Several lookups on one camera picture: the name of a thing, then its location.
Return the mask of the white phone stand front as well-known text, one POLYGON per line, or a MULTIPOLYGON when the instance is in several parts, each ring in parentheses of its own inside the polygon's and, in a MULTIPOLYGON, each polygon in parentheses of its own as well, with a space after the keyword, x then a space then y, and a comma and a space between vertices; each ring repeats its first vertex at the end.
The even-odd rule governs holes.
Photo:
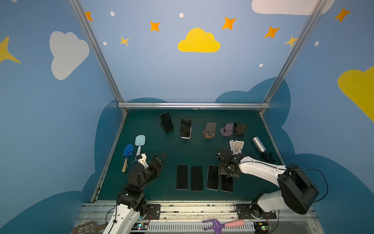
POLYGON ((230 151, 233 155, 238 155, 242 153, 242 149, 244 147, 244 141, 239 141, 239 140, 230 140, 229 141, 230 145, 230 151))

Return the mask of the white phone stand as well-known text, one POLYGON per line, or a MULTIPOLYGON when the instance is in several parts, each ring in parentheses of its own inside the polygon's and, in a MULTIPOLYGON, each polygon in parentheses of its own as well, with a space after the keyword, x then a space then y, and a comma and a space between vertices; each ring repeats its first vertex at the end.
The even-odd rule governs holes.
POLYGON ((230 140, 229 141, 230 145, 230 151, 233 155, 238 155, 242 153, 242 149, 244 147, 244 141, 239 141, 239 140, 230 140))
POLYGON ((192 131, 191 127, 181 129, 181 138, 182 139, 190 139, 191 138, 191 131, 192 131))

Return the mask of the white framed phone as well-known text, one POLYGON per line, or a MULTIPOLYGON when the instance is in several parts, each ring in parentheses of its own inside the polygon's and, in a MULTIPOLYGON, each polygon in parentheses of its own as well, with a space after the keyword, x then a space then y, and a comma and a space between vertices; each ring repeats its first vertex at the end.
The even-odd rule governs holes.
POLYGON ((219 167, 216 165, 209 165, 207 172, 206 187, 209 190, 218 191, 220 184, 219 167))

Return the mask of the purple phone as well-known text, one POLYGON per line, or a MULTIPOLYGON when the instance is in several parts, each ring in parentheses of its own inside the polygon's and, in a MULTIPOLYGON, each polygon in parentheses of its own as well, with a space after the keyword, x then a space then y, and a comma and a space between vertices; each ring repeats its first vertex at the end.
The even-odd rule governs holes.
POLYGON ((188 189, 188 166, 178 165, 176 171, 176 189, 187 190, 188 189))

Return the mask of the purple round phone stand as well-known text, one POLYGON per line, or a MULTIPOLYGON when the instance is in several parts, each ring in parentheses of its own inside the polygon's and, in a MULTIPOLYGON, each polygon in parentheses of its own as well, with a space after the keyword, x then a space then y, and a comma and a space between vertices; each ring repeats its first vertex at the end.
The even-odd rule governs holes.
POLYGON ((230 122, 225 125, 225 127, 220 129, 223 136, 228 137, 233 134, 234 123, 230 122))

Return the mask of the small black phone stand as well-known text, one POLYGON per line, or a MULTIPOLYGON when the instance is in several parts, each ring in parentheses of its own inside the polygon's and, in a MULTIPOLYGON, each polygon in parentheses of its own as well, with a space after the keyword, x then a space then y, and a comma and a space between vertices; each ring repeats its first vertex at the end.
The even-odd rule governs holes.
POLYGON ((246 124, 243 123, 234 123, 233 133, 235 136, 243 137, 246 131, 246 124))

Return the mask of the round wooden phone stand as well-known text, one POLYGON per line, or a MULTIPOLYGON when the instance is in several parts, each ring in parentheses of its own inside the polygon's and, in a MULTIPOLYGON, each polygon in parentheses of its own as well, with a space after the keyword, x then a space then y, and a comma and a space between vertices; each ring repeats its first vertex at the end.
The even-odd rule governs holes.
POLYGON ((208 139, 214 138, 216 135, 216 123, 208 122, 206 128, 203 131, 203 136, 208 139))

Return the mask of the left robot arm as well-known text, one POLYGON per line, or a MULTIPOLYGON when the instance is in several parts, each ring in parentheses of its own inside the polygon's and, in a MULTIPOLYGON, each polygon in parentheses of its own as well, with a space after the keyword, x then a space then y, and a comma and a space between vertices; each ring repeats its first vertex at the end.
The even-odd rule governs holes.
POLYGON ((138 163, 131 169, 128 181, 117 197, 105 234, 128 234, 139 218, 146 214, 144 189, 160 176, 165 158, 166 154, 159 154, 152 157, 147 168, 138 163))

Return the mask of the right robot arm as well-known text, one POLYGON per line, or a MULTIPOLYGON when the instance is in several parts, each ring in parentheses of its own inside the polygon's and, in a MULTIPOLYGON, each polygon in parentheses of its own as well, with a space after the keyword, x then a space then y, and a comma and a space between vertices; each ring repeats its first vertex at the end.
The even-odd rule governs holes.
POLYGON ((248 174, 279 187, 278 191, 256 196, 249 206, 251 218, 261 219, 266 213, 290 209, 304 215, 319 195, 319 190, 304 170, 296 165, 275 165, 243 154, 223 150, 216 155, 220 161, 219 175, 239 177, 248 174))

